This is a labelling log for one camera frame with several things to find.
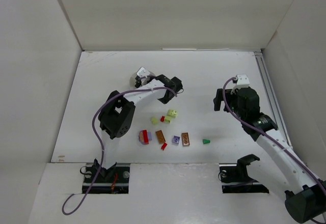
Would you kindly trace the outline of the yellow-green lego brick large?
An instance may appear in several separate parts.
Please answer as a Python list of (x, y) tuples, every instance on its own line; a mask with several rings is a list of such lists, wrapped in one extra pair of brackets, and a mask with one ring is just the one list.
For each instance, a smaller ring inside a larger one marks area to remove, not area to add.
[(168, 112), (167, 112), (167, 116), (175, 119), (178, 115), (178, 112), (176, 110), (173, 110), (173, 109), (169, 109)]

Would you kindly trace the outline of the yellow-green lego brick small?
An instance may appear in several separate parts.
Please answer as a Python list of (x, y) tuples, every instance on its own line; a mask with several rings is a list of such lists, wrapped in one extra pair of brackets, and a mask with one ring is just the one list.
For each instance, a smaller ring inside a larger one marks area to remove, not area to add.
[(158, 124), (158, 119), (156, 117), (151, 118), (151, 123), (152, 125), (157, 125)]

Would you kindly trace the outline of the brown lego plate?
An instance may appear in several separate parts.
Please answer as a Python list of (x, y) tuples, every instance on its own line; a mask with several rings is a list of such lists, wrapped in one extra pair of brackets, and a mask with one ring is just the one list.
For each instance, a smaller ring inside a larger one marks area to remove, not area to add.
[(182, 145), (184, 147), (190, 146), (189, 134), (187, 132), (183, 132), (181, 134), (181, 139), (182, 139)]
[(166, 139), (165, 139), (165, 137), (164, 137), (164, 134), (163, 134), (162, 130), (156, 131), (156, 132), (155, 132), (155, 135), (156, 135), (156, 137), (157, 137), (157, 140), (158, 140), (158, 143), (159, 143), (159, 144), (164, 144), (164, 143), (166, 143)]

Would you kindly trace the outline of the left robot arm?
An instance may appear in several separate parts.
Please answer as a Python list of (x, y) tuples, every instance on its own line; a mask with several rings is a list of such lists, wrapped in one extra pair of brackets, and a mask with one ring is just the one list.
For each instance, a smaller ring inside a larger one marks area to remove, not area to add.
[(110, 93), (106, 102), (98, 109), (92, 119), (92, 129), (100, 141), (101, 160), (97, 171), (104, 170), (105, 146), (101, 136), (95, 128), (95, 120), (99, 120), (99, 127), (107, 133), (110, 139), (121, 138), (131, 127), (134, 112), (137, 108), (147, 106), (154, 100), (167, 104), (172, 98), (176, 97), (180, 90), (183, 89), (182, 81), (173, 77), (167, 78), (161, 74), (139, 76), (136, 75), (131, 79), (134, 83), (134, 89), (118, 92), (117, 90)]

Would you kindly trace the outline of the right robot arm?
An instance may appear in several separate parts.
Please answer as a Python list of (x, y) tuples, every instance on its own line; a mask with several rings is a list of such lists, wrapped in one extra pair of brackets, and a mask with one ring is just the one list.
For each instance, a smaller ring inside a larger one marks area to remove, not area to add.
[(267, 153), (283, 176), (273, 176), (261, 165), (261, 158), (249, 154), (235, 165), (221, 165), (220, 180), (232, 184), (257, 181), (284, 202), (296, 222), (317, 222), (316, 217), (325, 213), (325, 181), (308, 169), (285, 142), (276, 123), (260, 111), (257, 92), (249, 86), (220, 88), (213, 100), (215, 111), (221, 109), (222, 102), (224, 111), (240, 121), (245, 133)]

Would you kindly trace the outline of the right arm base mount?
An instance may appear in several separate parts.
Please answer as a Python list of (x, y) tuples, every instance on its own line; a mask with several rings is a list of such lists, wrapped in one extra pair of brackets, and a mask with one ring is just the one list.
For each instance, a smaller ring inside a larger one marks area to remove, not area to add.
[(236, 163), (220, 163), (218, 179), (222, 184), (222, 193), (267, 193), (269, 190), (257, 180), (249, 177), (247, 166), (260, 158), (249, 154), (237, 160)]

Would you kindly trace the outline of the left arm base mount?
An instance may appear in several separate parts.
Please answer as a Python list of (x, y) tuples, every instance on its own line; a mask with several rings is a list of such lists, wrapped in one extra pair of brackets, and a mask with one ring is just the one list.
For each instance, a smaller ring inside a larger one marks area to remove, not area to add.
[[(82, 193), (86, 193), (99, 169), (99, 162), (82, 166), (79, 173), (83, 175)], [(101, 168), (89, 194), (128, 194), (129, 193), (129, 163), (115, 163), (110, 168)]]

